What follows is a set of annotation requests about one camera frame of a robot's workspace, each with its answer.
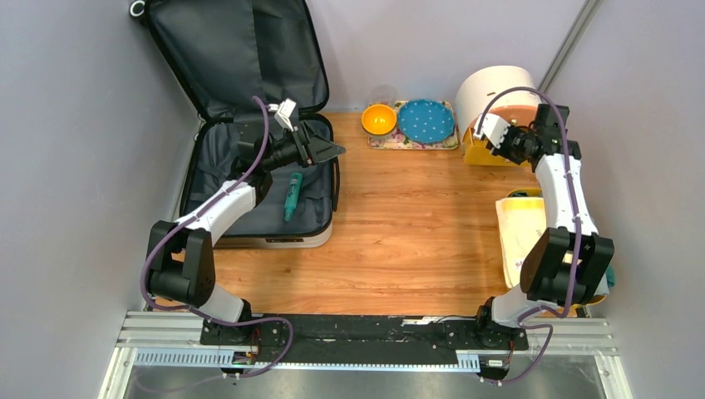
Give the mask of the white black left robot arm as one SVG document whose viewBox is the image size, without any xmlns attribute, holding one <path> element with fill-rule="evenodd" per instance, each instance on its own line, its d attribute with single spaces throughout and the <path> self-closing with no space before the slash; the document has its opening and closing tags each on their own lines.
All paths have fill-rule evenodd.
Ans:
<svg viewBox="0 0 705 399">
<path fill-rule="evenodd" d="M 155 309 L 185 310 L 222 325 L 221 332 L 235 345 L 248 342 L 254 334 L 249 304 L 217 283 L 214 245 L 264 201 L 273 170 L 292 163 L 302 167 L 328 163 L 345 151 L 342 145 L 298 128 L 278 139 L 268 132 L 242 135 L 230 179 L 191 213 L 152 226 L 139 282 L 143 299 Z"/>
</svg>

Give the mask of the teal tube bottle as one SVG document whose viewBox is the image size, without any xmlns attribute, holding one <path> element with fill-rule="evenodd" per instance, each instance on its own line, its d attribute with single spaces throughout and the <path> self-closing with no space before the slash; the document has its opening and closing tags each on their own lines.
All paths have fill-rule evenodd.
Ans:
<svg viewBox="0 0 705 399">
<path fill-rule="evenodd" d="M 288 188 L 286 192 L 286 198 L 284 202 L 284 216 L 285 222 L 289 222 L 293 218 L 293 214 L 298 207 L 298 198 L 300 189 L 303 183 L 303 174 L 300 172 L 293 172 L 290 175 Z"/>
</svg>

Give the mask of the beige sandal shoe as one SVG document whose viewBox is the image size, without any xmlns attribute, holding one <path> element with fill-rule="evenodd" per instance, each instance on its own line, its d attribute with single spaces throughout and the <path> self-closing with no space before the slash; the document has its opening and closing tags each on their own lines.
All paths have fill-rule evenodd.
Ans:
<svg viewBox="0 0 705 399">
<path fill-rule="evenodd" d="M 507 288 L 520 283 L 525 257 L 545 232 L 545 204 L 540 197 L 507 197 L 495 202 L 503 275 Z"/>
</svg>

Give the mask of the black white space suitcase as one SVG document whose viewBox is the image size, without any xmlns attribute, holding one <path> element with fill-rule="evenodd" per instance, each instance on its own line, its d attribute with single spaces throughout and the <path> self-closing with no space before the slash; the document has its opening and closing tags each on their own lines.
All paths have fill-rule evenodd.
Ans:
<svg viewBox="0 0 705 399">
<path fill-rule="evenodd" d="M 333 140 L 322 114 L 330 94 L 328 77 L 304 1 L 133 1 L 128 12 L 146 27 L 175 78 L 196 109 L 202 126 L 195 135 L 180 215 L 209 199 L 231 177 L 242 135 L 284 130 L 260 107 L 291 98 L 294 124 Z M 303 174 L 298 207 L 285 222 L 284 202 L 293 172 Z M 225 248 L 315 248 L 333 232 L 338 207 L 337 160 L 272 173 L 264 201 L 219 239 Z"/>
</svg>

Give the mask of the cream round drawer cabinet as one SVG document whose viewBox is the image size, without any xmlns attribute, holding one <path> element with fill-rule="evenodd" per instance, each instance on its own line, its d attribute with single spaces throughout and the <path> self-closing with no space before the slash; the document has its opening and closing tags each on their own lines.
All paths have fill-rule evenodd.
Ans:
<svg viewBox="0 0 705 399">
<path fill-rule="evenodd" d="M 514 91 L 498 99 L 501 92 L 517 86 L 534 87 L 531 74 L 519 66 L 489 66 L 474 72 L 461 84 L 454 103 L 462 159 L 469 165 L 513 166 L 486 149 L 486 143 L 473 136 L 476 122 L 488 105 L 490 113 L 516 126 L 534 120 L 541 99 L 528 91 Z"/>
</svg>

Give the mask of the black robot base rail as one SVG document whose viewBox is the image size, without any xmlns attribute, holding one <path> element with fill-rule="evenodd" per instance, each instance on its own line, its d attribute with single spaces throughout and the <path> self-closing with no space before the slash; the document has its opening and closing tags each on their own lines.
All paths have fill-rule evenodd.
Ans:
<svg viewBox="0 0 705 399">
<path fill-rule="evenodd" d="M 498 379 L 529 348 L 523 330 L 494 328 L 469 316 L 373 316 L 265 313 L 248 327 L 203 322 L 200 343 L 255 350 L 268 364 L 321 367 L 461 366 Z"/>
</svg>

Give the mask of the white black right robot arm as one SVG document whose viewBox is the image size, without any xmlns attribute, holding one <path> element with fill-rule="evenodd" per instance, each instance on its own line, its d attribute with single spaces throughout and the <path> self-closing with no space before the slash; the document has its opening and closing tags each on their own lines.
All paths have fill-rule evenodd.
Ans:
<svg viewBox="0 0 705 399">
<path fill-rule="evenodd" d="M 572 305 L 599 295 L 614 256 L 614 242 L 599 235 L 581 186 L 582 153 L 567 136 L 566 106 L 540 104 L 527 128 L 483 113 L 475 134 L 492 155 L 516 164 L 528 162 L 540 184 L 546 228 L 525 256 L 520 282 L 479 307 L 474 337 L 481 347 L 510 344 L 523 332 L 522 322 L 544 312 L 565 316 Z"/>
</svg>

